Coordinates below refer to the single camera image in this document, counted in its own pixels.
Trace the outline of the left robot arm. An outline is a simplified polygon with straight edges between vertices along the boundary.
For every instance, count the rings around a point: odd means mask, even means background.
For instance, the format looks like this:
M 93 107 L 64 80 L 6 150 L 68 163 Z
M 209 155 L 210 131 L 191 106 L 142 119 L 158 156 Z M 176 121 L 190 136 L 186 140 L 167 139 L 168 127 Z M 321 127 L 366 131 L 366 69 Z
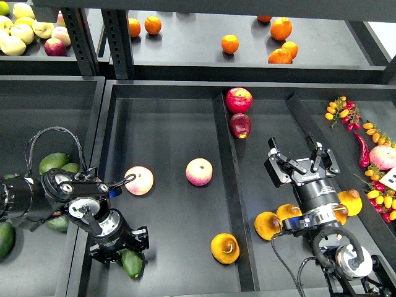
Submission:
M 1 179 L 1 221 L 34 231 L 57 217 L 67 217 L 90 235 L 94 244 L 88 253 L 97 261 L 120 263 L 120 253 L 125 249 L 141 255 L 149 248 L 147 227 L 132 229 L 122 213 L 110 206 L 110 197 L 137 176 L 129 174 L 120 182 L 103 182 L 97 176 L 97 168 L 87 168 L 79 139 L 73 136 L 80 171 L 52 168 L 40 179 L 33 178 L 33 149 L 39 137 L 48 131 L 42 129 L 29 140 L 25 174 Z

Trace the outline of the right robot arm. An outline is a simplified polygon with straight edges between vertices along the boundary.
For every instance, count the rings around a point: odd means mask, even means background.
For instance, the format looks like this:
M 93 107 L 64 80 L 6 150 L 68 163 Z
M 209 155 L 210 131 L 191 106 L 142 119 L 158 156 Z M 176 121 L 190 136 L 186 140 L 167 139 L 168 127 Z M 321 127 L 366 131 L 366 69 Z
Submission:
M 308 142 L 311 156 L 293 160 L 281 153 L 275 138 L 268 141 L 265 168 L 275 187 L 292 186 L 301 211 L 281 220 L 270 240 L 304 236 L 312 250 L 310 260 L 321 268 L 330 296 L 395 296 L 395 280 L 382 258 L 368 253 L 336 218 L 340 199 L 331 179 L 340 169 L 333 151 L 311 134 Z

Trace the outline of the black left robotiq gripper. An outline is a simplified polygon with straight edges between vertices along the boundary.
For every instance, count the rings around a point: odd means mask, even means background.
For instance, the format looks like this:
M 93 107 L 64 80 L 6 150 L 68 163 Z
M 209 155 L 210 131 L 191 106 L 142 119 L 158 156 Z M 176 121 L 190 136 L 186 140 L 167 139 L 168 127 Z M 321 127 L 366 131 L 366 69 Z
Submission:
M 123 266 L 120 252 L 129 249 L 145 259 L 145 250 L 149 248 L 149 233 L 146 226 L 132 229 L 119 210 L 110 210 L 106 219 L 99 223 L 101 233 L 92 235 L 94 244 L 88 253 L 101 263 L 117 263 Z

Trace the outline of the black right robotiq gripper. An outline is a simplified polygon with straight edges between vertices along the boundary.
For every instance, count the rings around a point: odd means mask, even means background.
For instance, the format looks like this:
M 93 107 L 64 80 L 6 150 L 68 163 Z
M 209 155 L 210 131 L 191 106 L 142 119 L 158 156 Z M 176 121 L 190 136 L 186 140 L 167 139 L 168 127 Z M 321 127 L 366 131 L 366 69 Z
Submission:
M 340 203 L 329 177 L 339 174 L 339 166 L 331 148 L 324 148 L 313 133 L 307 135 L 310 158 L 293 160 L 281 153 L 276 139 L 268 140 L 270 147 L 264 165 L 276 188 L 290 184 L 303 213 L 319 207 L 335 207 Z

